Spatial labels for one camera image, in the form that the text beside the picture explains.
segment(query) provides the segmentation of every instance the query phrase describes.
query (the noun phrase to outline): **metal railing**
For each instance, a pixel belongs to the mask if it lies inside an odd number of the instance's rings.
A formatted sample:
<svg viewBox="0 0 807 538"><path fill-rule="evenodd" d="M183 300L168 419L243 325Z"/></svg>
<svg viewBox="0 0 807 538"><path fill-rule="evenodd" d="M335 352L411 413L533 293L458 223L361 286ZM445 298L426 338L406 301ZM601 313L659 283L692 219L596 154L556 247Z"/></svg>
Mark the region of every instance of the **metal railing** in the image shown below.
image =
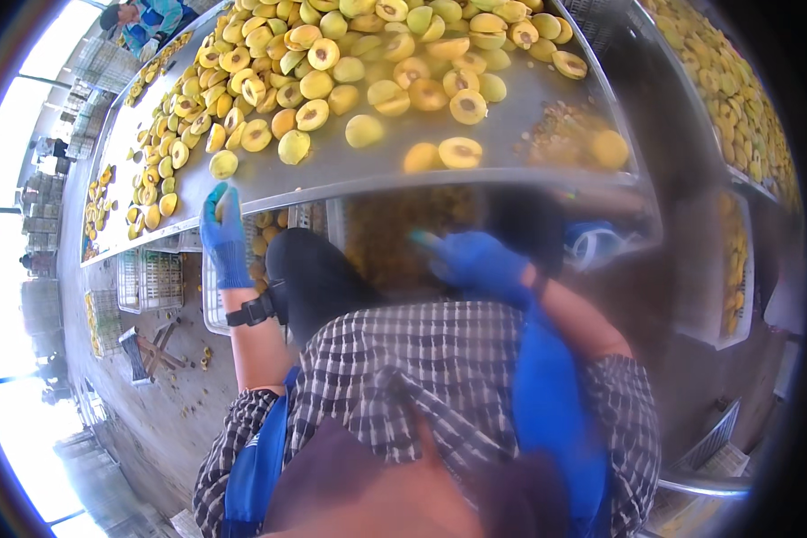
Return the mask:
<svg viewBox="0 0 807 538"><path fill-rule="evenodd" d="M745 499L751 492L751 479L742 477L716 479L663 469L660 479L657 480L657 487L719 499Z"/></svg>

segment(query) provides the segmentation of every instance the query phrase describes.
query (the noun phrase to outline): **factory floor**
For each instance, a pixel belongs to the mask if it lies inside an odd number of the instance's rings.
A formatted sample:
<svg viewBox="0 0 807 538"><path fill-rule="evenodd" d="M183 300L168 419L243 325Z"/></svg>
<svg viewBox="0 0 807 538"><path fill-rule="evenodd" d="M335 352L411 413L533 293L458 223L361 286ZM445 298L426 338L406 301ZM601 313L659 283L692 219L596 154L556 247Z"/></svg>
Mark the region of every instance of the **factory floor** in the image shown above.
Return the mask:
<svg viewBox="0 0 807 538"><path fill-rule="evenodd" d="M88 167L84 161L73 165L66 182L58 258L69 373L80 393L86 393L89 382L101 396L108 420L94 428L131 486L143 501L171 517L190 508L200 461L237 396L230 340L204 327L200 254L188 254L183 265L185 306L173 313L181 323L167 351L184 356L189 366L173 373L160 369L154 384L134 386L122 353L94 357L83 294L87 289L114 289L117 268L116 258L86 269L79 265ZM668 227L668 215L664 222ZM705 435L718 417L719 400L739 397L741 413L732 442L749 452L775 405L772 390L785 333L767 328L757 308L750 337L725 350L675 334L670 328L673 273L667 240L656 250L566 281L603 309L646 366L660 414L665 461L677 459ZM122 318L124 328L134 325L148 339L169 321L163 312L123 313ZM200 359L206 346L213 358L204 371ZM83 413L92 416L84 407Z"/></svg>

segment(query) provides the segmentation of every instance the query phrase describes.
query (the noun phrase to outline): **blue gloved hand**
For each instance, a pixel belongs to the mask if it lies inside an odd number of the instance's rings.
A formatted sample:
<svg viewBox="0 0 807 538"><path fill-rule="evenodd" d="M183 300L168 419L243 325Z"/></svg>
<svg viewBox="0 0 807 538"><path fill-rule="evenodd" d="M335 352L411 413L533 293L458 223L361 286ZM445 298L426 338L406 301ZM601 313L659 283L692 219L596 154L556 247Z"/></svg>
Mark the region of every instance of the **blue gloved hand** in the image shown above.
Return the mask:
<svg viewBox="0 0 807 538"><path fill-rule="evenodd" d="M431 271L448 284L460 287L467 298L497 299L522 310L532 294L521 284L529 260L513 253L483 231L450 233L430 247L439 260Z"/></svg>
<svg viewBox="0 0 807 538"><path fill-rule="evenodd" d="M245 263L245 230L239 209L239 191L221 182L203 202L200 210L200 241L213 261L218 289L254 287ZM215 207L221 201L221 222Z"/></svg>

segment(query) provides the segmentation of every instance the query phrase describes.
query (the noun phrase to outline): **blue apron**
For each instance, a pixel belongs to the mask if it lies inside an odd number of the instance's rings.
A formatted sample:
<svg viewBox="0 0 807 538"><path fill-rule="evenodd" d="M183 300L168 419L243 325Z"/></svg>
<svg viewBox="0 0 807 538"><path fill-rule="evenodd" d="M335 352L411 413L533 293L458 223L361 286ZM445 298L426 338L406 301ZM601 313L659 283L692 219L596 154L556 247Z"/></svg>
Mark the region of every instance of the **blue apron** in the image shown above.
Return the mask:
<svg viewBox="0 0 807 538"><path fill-rule="evenodd" d="M194 13L193 9L182 3L182 0L177 1L179 2L180 6L182 6L183 17L188 16L189 14L197 16ZM158 13L157 11L151 9L149 0L139 0L139 4L141 4L146 8L146 10L143 12L143 15L141 15L140 17L141 20L143 21L143 24L149 27L158 26L161 24L161 21L164 20L164 17L161 16L161 14ZM150 36L146 33L146 29L140 24L135 24L134 26L127 29L129 33L141 43L145 43L146 41L150 40Z"/></svg>

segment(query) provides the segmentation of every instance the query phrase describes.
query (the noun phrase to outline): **plaid shirt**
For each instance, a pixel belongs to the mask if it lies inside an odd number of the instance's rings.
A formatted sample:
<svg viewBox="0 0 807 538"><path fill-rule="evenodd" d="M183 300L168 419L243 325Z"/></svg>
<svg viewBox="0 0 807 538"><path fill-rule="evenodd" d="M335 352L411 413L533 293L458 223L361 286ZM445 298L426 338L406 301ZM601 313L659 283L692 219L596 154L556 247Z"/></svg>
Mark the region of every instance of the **plaid shirt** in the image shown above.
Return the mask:
<svg viewBox="0 0 807 538"><path fill-rule="evenodd" d="M491 302L448 302L352 312L305 346L292 393L283 465L326 417L340 421L385 461L421 457L405 412L412 403L434 433L456 479L475 461L518 455L511 384L522 313ZM606 356L580 371L584 403L600 419L611 470L611 534L630 536L646 521L660 468L654 401L646 371ZM194 517L219 536L230 468L278 396L243 391L230 408L194 487Z"/></svg>

